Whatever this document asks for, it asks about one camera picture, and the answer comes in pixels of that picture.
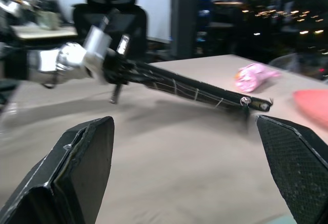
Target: red cushion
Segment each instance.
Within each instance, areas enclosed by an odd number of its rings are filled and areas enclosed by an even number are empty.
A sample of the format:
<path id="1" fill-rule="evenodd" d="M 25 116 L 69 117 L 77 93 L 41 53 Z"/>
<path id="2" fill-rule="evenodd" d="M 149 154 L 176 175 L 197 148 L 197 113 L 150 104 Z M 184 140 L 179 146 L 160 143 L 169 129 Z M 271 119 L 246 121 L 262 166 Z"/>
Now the red cushion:
<path id="1" fill-rule="evenodd" d="M 328 128 L 328 90 L 297 91 L 294 100 L 305 115 Z"/>

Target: pink plush toy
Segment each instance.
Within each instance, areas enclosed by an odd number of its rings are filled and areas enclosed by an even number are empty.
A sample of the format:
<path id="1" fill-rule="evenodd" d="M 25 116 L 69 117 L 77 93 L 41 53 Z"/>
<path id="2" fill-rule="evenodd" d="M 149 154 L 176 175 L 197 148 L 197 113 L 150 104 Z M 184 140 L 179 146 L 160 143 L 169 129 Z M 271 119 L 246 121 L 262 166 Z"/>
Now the pink plush toy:
<path id="1" fill-rule="evenodd" d="M 251 64 L 239 69 L 236 75 L 236 86 L 242 92 L 253 92 L 271 77 L 278 77 L 277 71 L 269 70 L 263 64 Z"/>

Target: beige tabletop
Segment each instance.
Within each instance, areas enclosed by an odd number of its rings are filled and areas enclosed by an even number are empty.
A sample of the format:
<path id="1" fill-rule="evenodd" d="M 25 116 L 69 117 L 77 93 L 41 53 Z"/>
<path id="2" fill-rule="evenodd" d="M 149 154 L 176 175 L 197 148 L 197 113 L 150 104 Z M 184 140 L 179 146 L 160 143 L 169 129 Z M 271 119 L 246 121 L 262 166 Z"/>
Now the beige tabletop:
<path id="1" fill-rule="evenodd" d="M 235 90 L 235 73 L 249 63 L 227 55 L 155 65 Z M 328 141 L 328 132 L 301 115 L 292 100 L 294 91 L 313 88 L 328 86 L 283 73 L 254 95 L 274 98 L 268 115 L 311 127 Z M 1 123 L 0 205 L 66 129 L 110 115 L 115 147 L 97 223 L 258 224 L 289 213 L 254 123 L 245 133 L 220 110 L 137 84 L 124 87 L 119 104 L 112 105 L 110 90 L 88 79 L 55 90 L 19 87 L 12 100 L 17 115 L 6 113 Z"/>
<path id="2" fill-rule="evenodd" d="M 45 30 L 39 26 L 12 26 L 12 29 L 22 40 L 77 36 L 73 26 L 60 27 L 58 30 Z"/>

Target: pink object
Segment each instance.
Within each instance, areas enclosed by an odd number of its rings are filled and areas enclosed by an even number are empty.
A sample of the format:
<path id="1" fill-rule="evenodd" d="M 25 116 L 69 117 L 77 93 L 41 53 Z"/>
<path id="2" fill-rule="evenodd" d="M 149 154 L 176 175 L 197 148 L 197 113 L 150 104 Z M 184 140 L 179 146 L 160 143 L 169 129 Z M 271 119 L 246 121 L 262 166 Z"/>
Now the pink object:
<path id="1" fill-rule="evenodd" d="M 328 90 L 297 91 L 294 100 L 305 115 L 328 128 Z"/>
<path id="2" fill-rule="evenodd" d="M 236 86 L 242 92 L 253 92 L 267 79 L 278 76 L 280 76 L 279 72 L 271 71 L 263 64 L 251 64 L 239 69 Z"/>

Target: table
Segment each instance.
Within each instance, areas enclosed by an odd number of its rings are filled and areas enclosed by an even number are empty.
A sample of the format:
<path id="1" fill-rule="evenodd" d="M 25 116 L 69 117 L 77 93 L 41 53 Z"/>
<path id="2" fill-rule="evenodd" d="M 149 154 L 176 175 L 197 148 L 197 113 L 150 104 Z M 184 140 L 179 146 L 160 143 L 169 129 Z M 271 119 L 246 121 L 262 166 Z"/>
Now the table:
<path id="1" fill-rule="evenodd" d="M 250 60 L 233 55 L 157 63 L 156 66 L 219 87 L 234 89 L 233 77 Z M 292 92 L 328 86 L 282 73 L 254 93 L 274 98 L 268 115 L 328 132 L 296 111 Z M 256 224 L 289 214 L 270 175 L 255 125 L 202 104 L 148 90 L 123 88 L 119 104 L 108 103 L 110 87 L 71 81 L 47 90 L 23 83 L 1 122 L 0 205 L 30 168 L 68 128 L 110 115 L 115 120 L 112 171 L 97 223 Z"/>
<path id="2" fill-rule="evenodd" d="M 45 30 L 39 26 L 12 26 L 11 27 L 20 40 L 49 39 L 77 36 L 75 27 L 60 27 L 58 30 Z"/>

